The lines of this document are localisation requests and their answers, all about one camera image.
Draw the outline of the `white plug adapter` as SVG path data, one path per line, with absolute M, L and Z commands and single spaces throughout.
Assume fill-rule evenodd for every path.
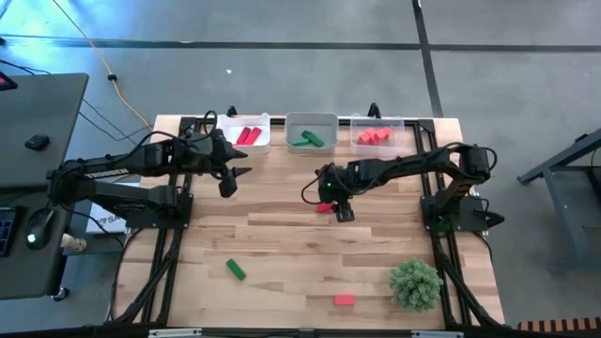
M 83 252 L 87 247 L 87 242 L 82 238 L 75 238 L 72 235 L 65 233 L 62 235 L 60 247 L 63 249 L 72 250 L 76 253 Z

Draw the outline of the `black backlit keyboard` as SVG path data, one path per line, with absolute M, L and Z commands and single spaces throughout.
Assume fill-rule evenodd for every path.
M 17 216 L 17 208 L 0 207 L 0 257 L 9 256 Z

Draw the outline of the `clear plastic bin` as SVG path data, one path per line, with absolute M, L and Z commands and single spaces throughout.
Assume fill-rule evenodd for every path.
M 382 117 L 381 119 L 353 115 L 350 119 L 350 148 L 355 154 L 370 157 L 389 158 L 396 156 L 405 143 L 405 120 L 401 117 Z M 358 138 L 366 129 L 383 130 L 390 127 L 393 133 L 390 138 L 376 145 L 359 145 Z

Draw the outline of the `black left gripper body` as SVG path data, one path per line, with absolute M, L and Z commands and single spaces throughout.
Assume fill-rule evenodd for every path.
M 209 134 L 189 132 L 189 146 L 192 152 L 189 162 L 190 174 L 210 174 L 221 181 L 234 181 L 234 170 L 227 166 L 234 159 L 235 149 L 224 137 L 222 130 Z

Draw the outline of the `small black desk device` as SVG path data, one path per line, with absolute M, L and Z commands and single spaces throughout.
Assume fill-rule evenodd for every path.
M 27 149 L 42 151 L 50 144 L 50 137 L 45 134 L 34 134 L 25 143 Z

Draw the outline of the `green artificial shrub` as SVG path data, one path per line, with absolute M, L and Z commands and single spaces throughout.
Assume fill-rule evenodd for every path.
M 392 303 L 409 312 L 434 309 L 442 286 L 443 280 L 437 270 L 419 258 L 409 258 L 390 270 Z

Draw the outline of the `orange black striped bar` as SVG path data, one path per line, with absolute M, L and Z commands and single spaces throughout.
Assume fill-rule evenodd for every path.
M 601 316 L 583 318 L 549 319 L 522 321 L 517 324 L 519 330 L 537 332 L 595 332 L 601 333 Z

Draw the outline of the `dark grey desk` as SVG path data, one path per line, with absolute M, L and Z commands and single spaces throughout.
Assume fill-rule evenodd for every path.
M 89 76 L 85 73 L 18 75 L 17 89 L 0 91 L 0 189 L 37 187 L 63 163 Z M 42 151 L 24 143 L 50 137 Z
M 61 284 L 67 257 L 60 242 L 69 230 L 71 214 L 51 205 L 45 192 L 32 190 L 0 190 L 0 207 L 18 209 L 9 256 L 0 257 L 0 300 L 46 296 L 64 300 L 69 296 Z M 27 221 L 36 210 L 46 207 L 54 210 L 50 241 L 41 250 L 30 250 L 25 244 Z

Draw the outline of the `grey plastic bin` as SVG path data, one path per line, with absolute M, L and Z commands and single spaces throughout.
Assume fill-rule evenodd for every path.
M 292 146 L 303 140 L 303 131 L 313 132 L 324 146 Z M 285 116 L 285 142 L 290 153 L 331 154 L 338 144 L 338 131 L 338 116 L 334 113 L 291 112 Z

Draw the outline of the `grey metal table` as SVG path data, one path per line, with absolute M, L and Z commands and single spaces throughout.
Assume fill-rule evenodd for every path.
M 601 129 L 579 136 L 517 181 L 528 185 L 538 178 L 546 183 L 570 248 L 569 257 L 550 265 L 549 271 L 601 270 L 601 246 L 595 249 L 588 236 L 590 231 L 601 234 Z

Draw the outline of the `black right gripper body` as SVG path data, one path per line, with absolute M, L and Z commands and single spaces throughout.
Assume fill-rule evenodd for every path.
M 317 193 L 320 203 L 339 203 L 361 192 L 359 163 L 351 161 L 346 167 L 333 162 L 318 170 Z

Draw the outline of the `black computer mouse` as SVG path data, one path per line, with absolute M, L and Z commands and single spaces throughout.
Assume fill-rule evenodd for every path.
M 25 244 L 30 250 L 43 249 L 51 237 L 54 223 L 54 210 L 41 208 L 36 210 L 28 219 L 25 227 Z

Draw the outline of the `white labelled box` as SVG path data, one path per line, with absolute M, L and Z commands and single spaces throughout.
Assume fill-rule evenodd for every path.
M 94 218 L 109 233 L 121 234 L 128 232 L 124 219 L 96 204 L 92 205 L 89 216 Z M 87 222 L 85 231 L 88 234 L 103 234 L 103 231 L 92 220 Z

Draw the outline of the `white plastic bin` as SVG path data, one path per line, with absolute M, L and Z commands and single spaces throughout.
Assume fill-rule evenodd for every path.
M 267 154 L 270 151 L 270 115 L 267 113 L 238 117 L 218 115 L 217 128 L 223 131 L 224 137 L 234 145 L 235 149 L 248 155 Z M 251 145 L 238 142 L 244 129 L 260 130 Z

